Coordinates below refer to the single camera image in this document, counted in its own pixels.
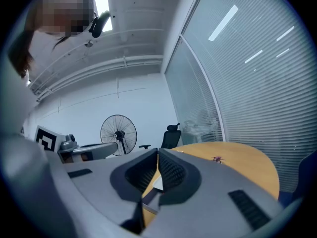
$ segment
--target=fluorescent light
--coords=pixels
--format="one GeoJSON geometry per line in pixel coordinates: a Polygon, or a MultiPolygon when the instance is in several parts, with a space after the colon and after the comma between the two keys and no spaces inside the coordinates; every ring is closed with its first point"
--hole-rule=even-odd
{"type": "Polygon", "coordinates": [[[294,29],[294,26],[292,26],[290,29],[288,29],[285,33],[283,33],[280,37],[278,37],[276,39],[276,41],[278,42],[280,39],[282,39],[285,35],[287,35],[290,31],[292,31],[294,29]]]}
{"type": "Polygon", "coordinates": [[[284,50],[282,53],[280,53],[279,55],[277,55],[276,58],[280,57],[282,54],[285,54],[287,51],[289,51],[289,49],[284,50]]]}
{"type": "Polygon", "coordinates": [[[261,54],[263,52],[263,50],[260,50],[259,52],[257,52],[255,55],[251,56],[248,60],[246,60],[244,63],[247,63],[249,61],[251,61],[253,58],[257,57],[259,54],[261,54]]]}
{"type": "Polygon", "coordinates": [[[210,41],[214,41],[215,38],[218,36],[218,34],[224,29],[224,27],[226,26],[226,24],[228,24],[228,22],[230,21],[230,19],[232,19],[232,17],[234,16],[234,14],[236,14],[236,12],[238,11],[238,7],[237,6],[233,6],[230,11],[227,13],[227,15],[222,19],[222,21],[220,22],[220,24],[217,26],[217,28],[214,30],[214,32],[210,35],[210,37],[208,38],[208,40],[210,41]]]}
{"type": "MultiPolygon", "coordinates": [[[[101,13],[103,13],[106,10],[109,10],[109,4],[108,0],[95,0],[96,7],[97,7],[97,13],[100,16],[101,13]]],[[[112,24],[111,24],[111,18],[108,19],[107,23],[105,24],[103,28],[103,32],[112,30],[112,24]]]]}

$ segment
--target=chair headrest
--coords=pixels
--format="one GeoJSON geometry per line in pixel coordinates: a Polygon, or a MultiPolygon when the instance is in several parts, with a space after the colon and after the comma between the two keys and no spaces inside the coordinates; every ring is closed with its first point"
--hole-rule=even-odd
{"type": "Polygon", "coordinates": [[[168,131],[177,131],[179,125],[180,125],[180,123],[178,123],[177,125],[169,125],[169,126],[167,126],[167,130],[168,131]]]}

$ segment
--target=glass wall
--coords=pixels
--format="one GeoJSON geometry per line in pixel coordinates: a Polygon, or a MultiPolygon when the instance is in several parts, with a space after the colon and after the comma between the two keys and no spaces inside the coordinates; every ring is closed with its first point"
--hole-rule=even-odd
{"type": "Polygon", "coordinates": [[[226,141],[263,151],[280,190],[294,191],[300,161],[317,149],[316,51],[296,12],[285,0],[200,0],[183,37],[213,86],[226,141]]]}
{"type": "Polygon", "coordinates": [[[180,40],[166,72],[183,144],[222,141],[217,110],[194,56],[180,40]]]}

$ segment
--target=black industrial fan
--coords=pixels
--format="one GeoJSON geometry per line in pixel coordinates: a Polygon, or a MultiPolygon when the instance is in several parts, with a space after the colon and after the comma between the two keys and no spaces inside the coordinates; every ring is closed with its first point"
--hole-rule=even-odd
{"type": "Polygon", "coordinates": [[[137,130],[129,118],[122,115],[113,115],[104,121],[100,138],[102,143],[116,142],[118,144],[118,155],[123,155],[132,151],[138,137],[137,130]]]}

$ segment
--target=white wall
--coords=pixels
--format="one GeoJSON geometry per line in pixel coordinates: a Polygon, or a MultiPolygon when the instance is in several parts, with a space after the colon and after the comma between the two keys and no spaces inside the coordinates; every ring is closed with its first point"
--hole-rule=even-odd
{"type": "Polygon", "coordinates": [[[194,3],[195,0],[179,0],[178,2],[178,5],[174,13],[174,17],[172,19],[172,24],[168,31],[166,42],[164,44],[163,62],[161,66],[162,73],[165,73],[167,69],[167,65],[173,54],[179,35],[183,30],[190,9],[194,3]]]}
{"type": "Polygon", "coordinates": [[[133,151],[143,144],[160,147],[166,127],[176,124],[177,117],[165,76],[151,73],[154,71],[159,69],[120,69],[64,88],[44,99],[30,114],[24,123],[25,135],[34,140],[36,126],[41,125],[74,134],[79,145],[100,143],[103,122],[119,114],[136,127],[138,139],[133,151]]]}

